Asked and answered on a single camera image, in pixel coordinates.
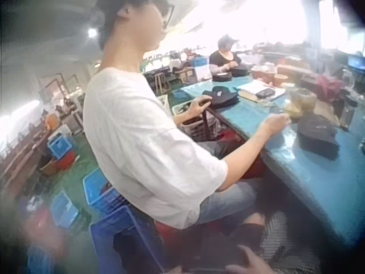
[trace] ear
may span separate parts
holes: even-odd
[[[121,17],[123,19],[130,19],[135,12],[135,9],[132,5],[127,4],[122,9],[120,9],[117,13],[118,17]]]

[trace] blue basket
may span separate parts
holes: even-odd
[[[63,228],[71,228],[80,213],[64,191],[53,198],[50,211],[55,225]]]
[[[61,135],[53,140],[50,140],[48,142],[48,148],[51,150],[52,154],[57,158],[57,160],[59,160],[72,149],[72,144],[65,136]]]
[[[197,57],[190,61],[192,67],[202,67],[208,64],[208,60],[205,57]]]
[[[27,251],[27,269],[29,274],[53,274],[54,261],[45,251],[30,247]]]
[[[108,215],[125,204],[126,199],[113,187],[100,195],[101,190],[107,183],[108,179],[99,168],[83,179],[87,204]]]
[[[155,266],[151,273],[164,273],[164,251],[162,241],[150,218],[129,206],[120,207],[99,222],[90,226],[99,262],[100,274],[125,273],[119,254],[114,250],[114,235],[125,233],[133,236],[145,252],[150,263]]]

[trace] man's left hand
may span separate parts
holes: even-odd
[[[203,95],[195,98],[187,111],[190,119],[198,117],[202,114],[212,103],[212,97]]]

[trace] bottle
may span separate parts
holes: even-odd
[[[340,118],[340,125],[344,130],[348,130],[358,107],[358,101],[354,97],[347,95],[345,97],[344,108]]]

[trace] tabletop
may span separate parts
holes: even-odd
[[[202,82],[184,87],[189,95],[200,96],[214,86],[234,87],[252,78],[233,78],[231,82]],[[284,95],[274,102],[281,105]],[[233,130],[249,138],[268,116],[270,108],[240,98],[235,106],[216,111]],[[348,132],[338,130],[339,156],[328,160],[300,148],[297,125],[292,124],[265,146],[262,158],[266,165],[319,217],[344,246],[353,246],[365,225],[365,155],[360,143],[365,138],[365,108],[359,106]]]

